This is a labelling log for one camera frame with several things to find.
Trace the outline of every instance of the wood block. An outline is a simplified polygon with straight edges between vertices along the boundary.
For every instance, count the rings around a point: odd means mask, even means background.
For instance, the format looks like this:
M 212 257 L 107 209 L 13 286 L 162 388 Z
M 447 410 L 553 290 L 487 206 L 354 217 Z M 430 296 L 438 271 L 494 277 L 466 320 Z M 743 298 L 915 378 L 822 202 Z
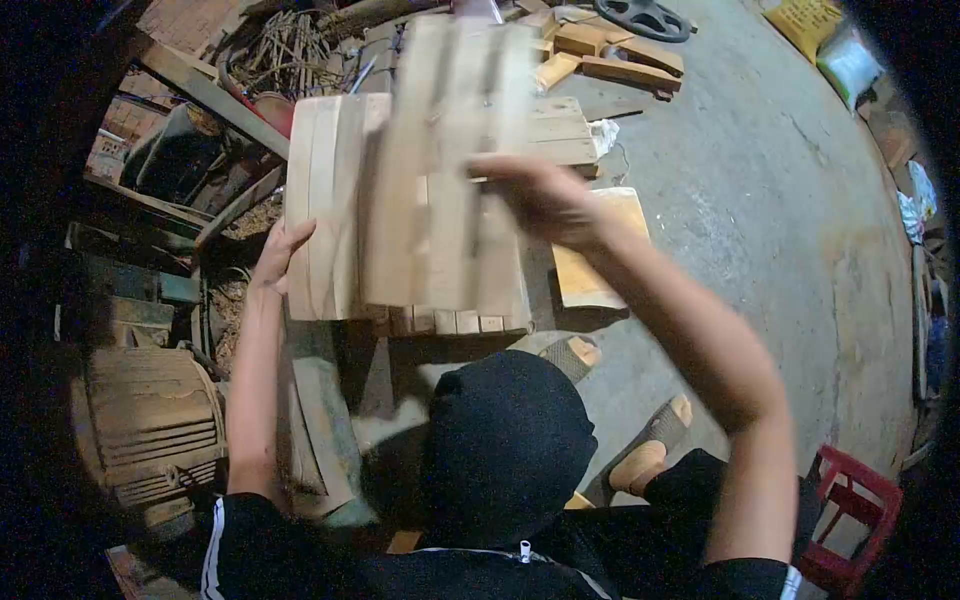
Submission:
M 674 77 L 682 77 L 684 74 L 684 59 L 680 55 L 664 50 L 645 39 L 631 36 L 616 43 L 616 47 L 625 51 L 630 61 L 655 66 Z
M 433 311 L 433 323 L 437 335 L 457 334 L 457 314 L 452 310 Z
M 414 331 L 416 333 L 432 333 L 433 323 L 432 308 L 414 305 Z
M 480 331 L 482 333 L 503 331 L 503 317 L 480 317 Z
M 617 59 L 600 59 L 584 56 L 584 75 L 606 77 L 635 84 L 649 85 L 656 89 L 676 92 L 680 90 L 680 79 L 662 69 Z
M 587 498 L 579 492 L 574 492 L 573 497 L 567 500 L 566 504 L 564 504 L 564 509 L 568 511 L 577 511 L 577 510 L 595 509 L 595 508 L 596 506 L 594 506 L 592 502 L 587 500 Z
M 517 23 L 534 28 L 537 31 L 537 36 L 546 40 L 552 40 L 557 30 L 560 29 L 556 16 L 550 10 L 528 14 L 520 18 Z
M 639 197 L 632 187 L 611 187 L 591 192 L 597 202 L 610 206 L 625 223 L 643 237 L 650 239 L 643 208 Z M 553 258 L 557 264 L 557 280 L 560 282 L 560 294 L 564 307 L 599 306 L 622 309 L 627 304 L 596 274 L 586 260 L 578 253 L 553 247 Z
M 369 202 L 369 178 L 362 172 L 375 154 L 372 145 L 389 113 L 389 94 L 325 96 L 297 103 L 286 223 L 295 227 L 315 218 L 317 232 L 291 257 L 289 302 L 295 320 L 364 314 L 357 276 L 357 211 Z
M 558 52 L 598 57 L 607 46 L 607 34 L 589 25 L 566 23 L 554 36 L 553 43 Z
M 372 321 L 374 337 L 390 337 L 390 309 L 388 307 L 368 304 L 364 307 L 363 316 Z
M 470 335 L 480 333 L 480 320 L 475 310 L 458 310 L 457 335 Z
M 414 307 L 390 307 L 390 331 L 395 336 L 407 336 L 414 333 Z
M 387 554 L 409 554 L 417 549 L 417 542 L 420 541 L 420 531 L 398 531 L 390 541 L 390 547 L 387 548 Z
M 550 5 L 543 2 L 543 0 L 514 0 L 514 4 L 528 13 L 550 11 Z
M 633 37 L 634 35 L 628 32 L 627 30 L 620 30 L 619 32 L 607 32 L 607 43 L 609 44 L 618 44 L 621 41 L 626 41 Z
M 550 60 L 537 67 L 537 86 L 543 91 L 563 81 L 577 70 L 581 59 L 566 52 L 558 52 Z
M 501 218 L 499 201 L 479 197 L 464 167 L 477 152 L 527 148 L 530 29 L 432 15 L 414 19 L 411 30 L 376 174 L 365 299 L 434 310 L 509 308 L 516 230 Z
M 537 53 L 537 58 L 540 62 L 546 62 L 550 60 L 550 57 L 553 56 L 552 41 L 547 41 L 545 39 L 534 39 L 533 46 L 534 46 L 534 50 Z

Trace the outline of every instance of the scrap wood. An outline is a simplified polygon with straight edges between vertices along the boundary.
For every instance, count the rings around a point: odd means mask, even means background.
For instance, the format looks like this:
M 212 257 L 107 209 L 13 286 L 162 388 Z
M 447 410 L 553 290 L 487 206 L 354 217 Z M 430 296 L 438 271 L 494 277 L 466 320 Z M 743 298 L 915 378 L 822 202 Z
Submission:
M 566 23 L 554 35 L 553 43 L 558 52 L 598 57 L 607 46 L 607 34 L 589 25 Z
M 279 185 L 282 176 L 283 166 L 274 167 L 258 182 L 237 196 L 226 208 L 221 210 L 220 214 L 218 214 L 213 221 L 206 224 L 197 236 L 195 241 L 197 252 L 200 252 L 207 242 L 236 221 L 240 215 L 253 208 L 261 200 L 270 196 Z
M 662 69 L 626 60 L 584 56 L 583 68 L 584 75 L 648 85 L 667 92 L 679 91 L 681 86 L 679 78 Z
M 560 29 L 560 24 L 557 23 L 557 18 L 554 16 L 553 11 L 534 12 L 533 14 L 528 14 L 520 18 L 517 23 L 534 28 L 534 30 L 537 31 L 537 35 L 547 41 L 552 40 L 557 30 Z
M 632 187 L 610 187 L 593 190 L 593 197 L 608 205 L 620 219 L 637 233 L 650 239 L 647 223 L 643 217 L 639 196 Z M 578 253 L 560 246 L 553 247 L 557 265 L 557 280 L 560 283 L 564 307 L 597 306 L 623 309 L 627 307 L 606 281 L 596 274 Z
M 684 74 L 684 59 L 680 55 L 663 50 L 639 37 L 630 36 L 614 45 L 627 53 L 628 60 L 655 66 L 674 77 L 682 77 Z
M 583 61 L 580 57 L 558 52 L 550 60 L 537 67 L 537 87 L 548 91 L 551 87 L 563 81 L 570 73 L 577 70 Z
M 543 2 L 543 0 L 514 0 L 514 4 L 528 13 L 550 10 L 550 5 Z

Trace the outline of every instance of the white stripe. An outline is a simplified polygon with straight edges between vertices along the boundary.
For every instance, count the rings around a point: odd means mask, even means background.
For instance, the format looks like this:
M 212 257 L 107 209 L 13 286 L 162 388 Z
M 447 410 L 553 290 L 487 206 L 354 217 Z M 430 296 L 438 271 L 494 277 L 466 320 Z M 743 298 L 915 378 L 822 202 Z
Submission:
M 416 554 L 418 552 L 475 552 L 476 554 L 498 554 L 500 556 L 504 556 L 509 559 L 517 559 L 517 560 L 520 559 L 520 555 L 514 554 L 513 552 L 504 552 L 502 550 L 475 550 L 473 548 L 421 548 L 420 550 L 414 550 L 410 554 Z M 536 552 L 533 552 L 533 551 L 530 552 L 530 558 L 535 561 L 540 561 L 542 563 L 552 563 L 552 564 L 558 564 L 560 566 L 566 566 L 565 564 L 557 563 L 556 561 L 554 561 L 548 556 L 542 556 L 541 554 L 537 554 Z M 590 586 L 590 588 L 592 588 L 593 591 L 596 592 L 596 594 L 600 596 L 603 600 L 611 600 L 611 596 L 603 588 L 600 587 L 600 584 L 598 584 L 596 580 L 594 580 L 592 577 L 587 575 L 585 572 L 583 572 L 579 568 L 573 568 L 572 566 L 566 566 L 566 568 L 572 569 L 580 573 L 580 576 L 584 578 L 584 581 L 586 581 L 587 584 Z
M 223 594 L 217 589 L 220 582 L 217 580 L 217 555 L 220 553 L 220 537 L 224 534 L 224 499 L 218 498 L 213 506 L 213 533 L 210 534 L 210 545 L 206 548 L 204 559 L 204 574 L 200 580 L 200 594 L 208 600 L 224 600 Z
M 804 576 L 800 574 L 792 564 L 786 566 L 786 581 L 783 582 L 783 591 L 780 593 L 780 600 L 795 600 L 797 590 L 800 589 L 800 583 Z

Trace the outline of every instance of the brick wall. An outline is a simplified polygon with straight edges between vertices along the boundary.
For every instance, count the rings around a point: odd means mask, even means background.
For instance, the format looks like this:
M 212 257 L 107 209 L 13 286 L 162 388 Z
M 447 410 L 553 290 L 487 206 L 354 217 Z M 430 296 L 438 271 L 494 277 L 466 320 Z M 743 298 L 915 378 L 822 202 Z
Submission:
M 140 29 L 163 43 L 173 46 L 187 54 L 194 54 L 217 29 L 227 13 L 241 0 L 155 0 L 140 18 Z M 171 106 L 173 92 L 146 73 L 128 75 L 120 84 L 120 89 L 137 96 L 147 97 L 164 106 Z M 127 140 L 129 146 L 163 122 L 164 117 L 130 103 L 114 100 L 110 103 L 104 123 L 101 126 Z M 94 154 L 103 143 L 103 137 L 97 138 Z M 100 161 L 91 160 L 87 167 L 101 175 L 119 176 L 117 169 L 106 169 Z

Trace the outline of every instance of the wooden beam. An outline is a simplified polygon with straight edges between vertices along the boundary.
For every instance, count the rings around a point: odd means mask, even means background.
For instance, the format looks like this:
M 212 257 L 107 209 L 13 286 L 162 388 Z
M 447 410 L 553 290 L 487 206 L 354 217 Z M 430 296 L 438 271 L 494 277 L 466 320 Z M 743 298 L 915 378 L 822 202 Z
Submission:
M 218 214 L 213 221 L 206 224 L 200 232 L 200 235 L 197 236 L 194 242 L 194 248 L 196 248 L 197 252 L 199 252 L 210 239 L 236 221 L 240 215 L 269 196 L 279 185 L 282 175 L 283 165 L 274 167 L 267 175 L 260 178 L 260 181 L 251 185 L 247 188 L 247 191 L 237 196 L 233 202 L 221 210 L 220 214 Z
M 89 198 L 86 207 L 88 210 L 101 209 L 110 212 L 111 208 L 120 209 L 128 214 L 132 213 L 130 220 L 133 222 L 172 231 L 182 237 L 196 238 L 207 224 L 206 219 L 180 210 L 175 204 L 138 194 L 88 173 L 84 173 L 84 191 Z
M 186 54 L 185 52 L 181 52 L 180 50 L 178 50 L 177 48 L 174 48 L 173 46 L 168 46 L 166 44 L 160 44 L 160 45 L 166 48 L 167 50 L 169 50 L 170 52 L 174 53 L 175 55 L 177 55 L 180 58 L 180 60 L 182 60 L 183 62 L 186 62 L 193 68 L 197 69 L 198 71 L 200 71 L 201 73 L 203 73 L 204 75 L 212 79 L 214 82 L 217 81 L 217 79 L 220 77 L 220 73 L 217 72 L 217 67 L 213 66 L 209 62 L 203 62 L 197 57 L 192 57 Z
M 277 156 L 284 160 L 290 158 L 290 140 L 169 48 L 143 32 L 139 37 L 150 40 L 149 47 L 139 57 L 139 63 L 148 73 Z
M 655 66 L 674 77 L 684 75 L 684 59 L 679 54 L 663 50 L 659 46 L 636 36 L 616 42 L 615 45 L 626 52 L 627 58 L 633 62 Z
M 680 91 L 680 79 L 661 69 L 619 59 L 584 56 L 584 75 L 649 85 L 668 92 Z

